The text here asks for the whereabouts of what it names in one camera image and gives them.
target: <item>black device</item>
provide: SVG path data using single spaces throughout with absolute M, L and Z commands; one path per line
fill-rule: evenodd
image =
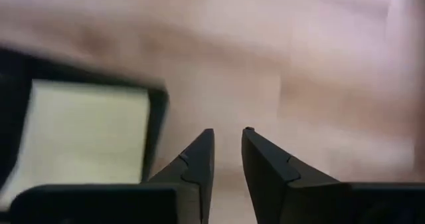
M 126 77 L 77 68 L 62 62 L 0 49 L 0 189 L 17 162 L 21 136 L 34 79 L 121 86 L 146 90 L 149 97 L 149 120 L 141 170 L 141 180 L 150 176 L 161 126 L 168 105 L 163 86 L 143 83 Z
M 22 192 L 0 221 L 207 224 L 214 132 L 205 130 L 149 181 L 123 185 L 42 185 Z
M 340 182 L 246 128 L 246 182 L 259 224 L 425 223 L 423 183 Z

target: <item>blurred background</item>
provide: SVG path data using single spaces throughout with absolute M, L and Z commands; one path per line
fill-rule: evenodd
M 211 223 L 255 223 L 253 126 L 345 181 L 424 181 L 425 0 L 0 0 L 0 44 L 165 83 L 153 172 L 216 134 Z

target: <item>black object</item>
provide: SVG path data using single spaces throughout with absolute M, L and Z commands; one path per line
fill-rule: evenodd
M 17 161 L 32 79 L 147 90 L 150 107 L 141 180 L 148 179 L 168 104 L 164 87 L 0 49 L 0 189 Z
M 24 191 L 7 215 L 27 223 L 207 224 L 214 132 L 205 130 L 167 167 L 139 185 L 44 185 Z
M 423 183 L 339 182 L 253 128 L 243 131 L 242 159 L 259 224 L 425 223 Z

